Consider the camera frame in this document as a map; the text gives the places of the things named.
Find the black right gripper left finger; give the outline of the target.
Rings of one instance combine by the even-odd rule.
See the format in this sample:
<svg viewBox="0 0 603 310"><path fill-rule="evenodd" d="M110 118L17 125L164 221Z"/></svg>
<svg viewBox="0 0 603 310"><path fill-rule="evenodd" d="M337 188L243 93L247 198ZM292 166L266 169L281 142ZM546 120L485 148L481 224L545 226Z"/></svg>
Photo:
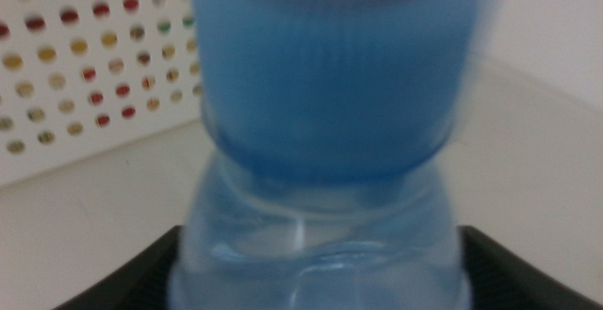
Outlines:
<svg viewBox="0 0 603 310"><path fill-rule="evenodd" d="M167 309L168 279L178 254L181 226L174 226L100 282L56 310Z"/></svg>

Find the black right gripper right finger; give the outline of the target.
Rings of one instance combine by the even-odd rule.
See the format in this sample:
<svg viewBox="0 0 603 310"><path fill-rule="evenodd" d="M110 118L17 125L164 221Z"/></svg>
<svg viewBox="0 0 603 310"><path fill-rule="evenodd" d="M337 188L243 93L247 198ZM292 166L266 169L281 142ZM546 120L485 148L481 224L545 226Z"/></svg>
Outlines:
<svg viewBox="0 0 603 310"><path fill-rule="evenodd" d="M459 228L475 310L602 310L473 226Z"/></svg>

